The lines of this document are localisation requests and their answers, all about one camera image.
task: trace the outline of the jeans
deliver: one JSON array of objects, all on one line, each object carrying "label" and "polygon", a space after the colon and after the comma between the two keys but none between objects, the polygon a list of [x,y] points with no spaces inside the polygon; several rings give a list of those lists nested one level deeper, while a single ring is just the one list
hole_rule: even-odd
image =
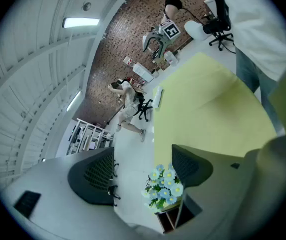
[{"label": "jeans", "polygon": [[236,75],[254,93],[261,87],[262,105],[272,121],[277,133],[282,129],[273,105],[268,100],[268,95],[277,87],[277,82],[265,75],[241,50],[236,48]]}]

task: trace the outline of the brick wall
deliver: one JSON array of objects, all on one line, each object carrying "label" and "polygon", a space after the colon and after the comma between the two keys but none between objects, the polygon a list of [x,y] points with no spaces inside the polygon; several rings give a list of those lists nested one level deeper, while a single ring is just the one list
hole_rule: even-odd
[{"label": "brick wall", "polygon": [[[208,12],[203,1],[184,0],[183,7],[201,18]],[[125,56],[141,63],[150,71],[155,68],[151,60],[152,54],[142,51],[142,37],[152,26],[160,24],[164,2],[165,0],[127,0],[118,10],[105,32],[106,38],[101,41],[96,51],[85,100],[74,118],[101,125],[106,125],[111,119],[121,104],[117,95],[108,90],[107,86],[118,78],[135,75],[132,68],[123,62]],[[184,30],[184,24],[189,20],[192,20],[192,17],[188,12],[178,12],[174,22],[182,34],[169,46],[169,50],[174,51],[190,38]],[[154,50],[156,44],[152,43],[149,47]]]}]

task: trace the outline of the yellow table surface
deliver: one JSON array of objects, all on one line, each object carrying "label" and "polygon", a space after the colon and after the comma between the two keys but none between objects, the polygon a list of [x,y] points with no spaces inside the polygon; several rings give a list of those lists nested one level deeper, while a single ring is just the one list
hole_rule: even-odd
[{"label": "yellow table surface", "polygon": [[247,86],[203,53],[190,58],[159,86],[164,90],[154,109],[155,166],[167,168],[172,144],[243,157],[276,136]]}]

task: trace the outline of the white floor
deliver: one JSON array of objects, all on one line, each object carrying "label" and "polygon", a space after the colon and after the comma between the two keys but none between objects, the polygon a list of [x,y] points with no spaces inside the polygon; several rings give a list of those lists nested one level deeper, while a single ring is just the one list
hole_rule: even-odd
[{"label": "white floor", "polygon": [[[236,57],[235,54],[223,48],[218,50],[218,43],[209,46],[208,42],[213,37],[209,37],[204,41],[192,41],[177,55],[179,63],[176,67],[169,66],[165,71],[161,72],[159,77],[148,83],[144,90],[147,92],[144,95],[145,99],[152,99],[152,90],[162,80],[173,73],[181,64],[192,57],[197,52],[203,52],[211,56],[216,61],[223,64],[226,68],[236,73]],[[224,42],[228,49],[235,51],[231,42]],[[255,95],[260,100],[260,90]],[[140,142],[140,137],[137,133],[133,133],[126,129],[122,129],[115,134],[115,159],[120,164],[117,168],[118,178],[115,180],[118,189],[116,193],[121,196],[121,200],[116,199],[117,207],[115,212],[128,224],[142,225],[154,229],[160,233],[163,232],[157,217],[152,214],[144,206],[144,197],[141,191],[145,188],[148,178],[148,173],[153,169],[154,159],[154,143],[153,143],[153,118],[152,112],[148,115],[149,122],[139,120],[135,116],[132,124],[140,129],[146,129],[146,139],[143,143]],[[106,127],[107,130],[115,131],[118,115]]]}]

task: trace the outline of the sneaker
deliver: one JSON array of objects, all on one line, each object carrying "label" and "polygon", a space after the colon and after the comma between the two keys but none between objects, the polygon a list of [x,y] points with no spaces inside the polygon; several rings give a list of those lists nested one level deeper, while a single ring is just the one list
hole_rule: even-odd
[{"label": "sneaker", "polygon": [[116,127],[116,132],[119,132],[120,130],[122,129],[122,126],[117,124],[117,127]]},{"label": "sneaker", "polygon": [[144,140],[145,140],[145,134],[146,134],[146,130],[142,130],[142,133],[140,134],[140,136],[141,136],[141,142],[144,142]]}]

